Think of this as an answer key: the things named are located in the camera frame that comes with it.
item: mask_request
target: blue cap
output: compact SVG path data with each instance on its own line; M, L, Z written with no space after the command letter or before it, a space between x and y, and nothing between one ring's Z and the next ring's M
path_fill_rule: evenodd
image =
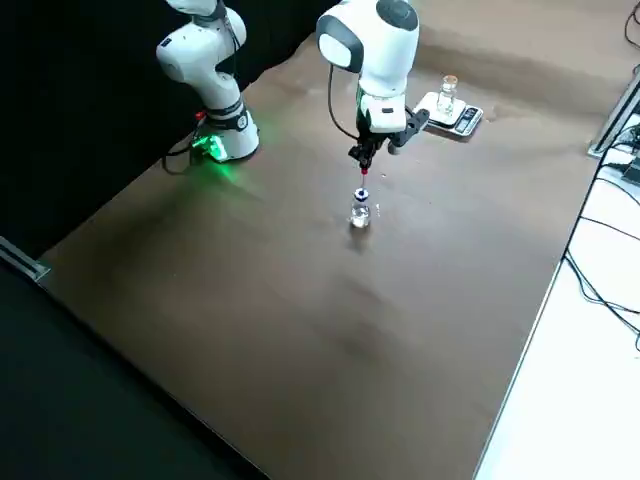
M353 192L353 198L355 198L359 202L364 202L367 198L369 198L369 191L366 188L359 188L355 192Z

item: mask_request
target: brown table surface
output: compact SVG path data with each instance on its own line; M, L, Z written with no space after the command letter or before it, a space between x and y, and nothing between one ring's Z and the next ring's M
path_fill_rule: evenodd
M426 63L412 104L439 86ZM252 159L149 169L46 255L47 287L276 479L468 479L595 169L597 121L461 76L487 114L477 134L382 151L379 215L354 237L360 179L326 74L312 43L265 73L246 92ZM351 128L353 77L334 100Z

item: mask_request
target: black curtain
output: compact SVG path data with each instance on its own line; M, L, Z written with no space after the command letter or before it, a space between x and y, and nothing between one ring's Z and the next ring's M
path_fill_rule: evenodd
M335 2L226 3L247 25L237 56L245 88ZM198 98L155 59L187 21L160 0L3 5L0 235L40 256L192 130Z

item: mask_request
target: glass vial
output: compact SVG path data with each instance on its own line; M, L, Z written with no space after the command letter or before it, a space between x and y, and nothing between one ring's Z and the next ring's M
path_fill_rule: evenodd
M353 192L353 205L351 206L351 225L356 228L369 226L371 210L369 208L369 192L366 188L359 188Z
M451 115L453 113L457 88L458 77L455 75L447 75L442 79L442 87L440 87L440 93L438 94L438 112L443 115Z

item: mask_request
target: cable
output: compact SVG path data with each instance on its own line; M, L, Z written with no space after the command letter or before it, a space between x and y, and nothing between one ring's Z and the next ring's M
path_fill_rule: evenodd
M620 230L619 228L614 227L613 225L609 225L608 223L604 223L604 222L601 222L600 220L595 220L595 219L589 218L589 217L580 217L580 218L582 220L586 220L587 222L596 223L598 225L602 225L603 227L607 227L607 228L609 228L611 230L615 230L616 232L621 233L622 235L626 235L627 237L632 238L632 239L637 240L638 242L640 242L640 237L636 237L635 235L632 235L632 234L630 234L628 232L625 232L624 230Z
M329 67L329 86L328 86L328 94L327 94L327 103L329 105L329 115L331 115L331 120L333 120L333 124L336 126L336 128L338 130L340 130L342 133L344 133L347 137L358 141L358 137L356 137L355 135L347 132L344 128L342 128L340 126L340 124L338 123L338 121L336 120L336 116L333 114L333 105L331 102L331 85L333 84L333 64L330 65Z
M640 45L629 37L629 23L631 23L631 20L633 19L636 25L640 25L640 20L638 20L637 17L638 9L640 9L640 2L636 3L635 7L633 7L633 10L631 10L631 13L627 17L627 21L624 22L624 39L634 47L640 49Z
M186 168L181 171L171 170L167 164L167 157L177 157L178 155L189 152L191 150L191 143L196 138L196 135L198 134L198 130L200 130L200 125L202 125L202 123L204 123L204 121L199 121L196 125L196 128L193 129L193 132L191 132L191 137L189 138L189 141L187 142L187 145L185 147L174 150L173 152L167 152L160 158L160 165L166 173L168 173L169 175L182 175L185 173L185 171L187 170Z
M607 148L605 153L608 153L609 150L611 150L612 148L616 148L616 147L620 147L620 146L631 147L632 149L637 148L635 143L618 142L618 143L616 143L614 145L611 145L609 148ZM614 163L614 162L603 163L598 168L598 172L600 172L600 170L602 170L603 168L608 167L608 168L612 168L613 170L616 170L617 172L625 173L629 169L629 165L631 165L631 163Z
M611 180L607 179L607 178L601 178L598 177L596 178L596 182L597 181L601 181L601 182L605 182L608 183L609 185L613 185L614 187L616 187L618 190L620 190L621 192L623 192L627 197L629 197L631 200L633 200L633 202L638 205L640 207L640 200L638 200L636 197L633 196L633 194L631 192L629 192L628 190L622 188L620 185L618 185L616 182L612 182Z
M240 49L240 41L236 36L236 32L233 31L233 26L231 25L231 20L229 20L228 16L225 18L224 23L231 34L231 38L233 39L233 78L236 78L238 76L238 59L236 58L236 54Z
M606 307L613 314L613 316L615 316L618 320L620 320L620 322L624 326L626 326L629 330L631 330L636 335L635 348L636 348L636 350L638 350L640 352L640 329L638 329L638 327L636 327L631 322L629 322L626 318L624 318L622 315L620 315L613 308L613 306L611 305L610 302L607 302L604 298L602 298L602 295L600 295L598 293L598 291L593 287L591 282L589 282L587 277L585 277L584 273L582 273L582 270L580 270L580 267L578 267L578 264L576 263L575 259L573 258L573 255L571 255L571 252L569 251L569 249L567 249L567 252L565 253L564 259L567 260L567 263L569 264L569 267L571 268L571 270L573 271L575 276L578 278L578 281L580 283L582 283L584 281L584 283L587 284L587 286L593 292L593 294L598 298L598 300L600 301L601 305Z
M568 258L565 259L568 263L571 263L572 267L575 266L575 264L573 263L572 260L569 260ZM584 288L584 282L582 281L582 279L580 279L580 292L582 293L582 296L585 298L585 300L587 300L590 303L596 303L598 305L603 305L603 303L598 300L597 298L594 298L592 296L590 296L586 289ZM615 308L616 310L620 310L626 313L633 313L634 315L640 315L640 311L638 310L634 310L632 308L629 307L625 307L624 305L620 305L619 303L615 303L615 302L610 302L608 300L606 300L606 303L608 303L609 305L611 305L612 308Z
M635 142L618 142L616 143L616 141L625 133L633 130L633 129L637 129L640 130L640 124L636 124L636 125L631 125L629 127L623 128L622 130L620 130L618 132L618 134L613 138L613 140L611 141L611 144L605 148L604 152L602 152L602 160L604 162L604 160L606 160L607 158L607 154L609 153L609 151L611 151L613 148L619 147L619 146L628 146L631 148L638 148L636 145L640 143L640 139L638 138L638 132L635 132L634 137L635 137ZM621 164L621 163L603 163L602 165L600 165L600 167L598 168L598 172L604 168L604 167L610 167L610 166L615 166L617 167L617 169L620 169L620 171L622 171L621 169L623 167L628 167L628 164Z

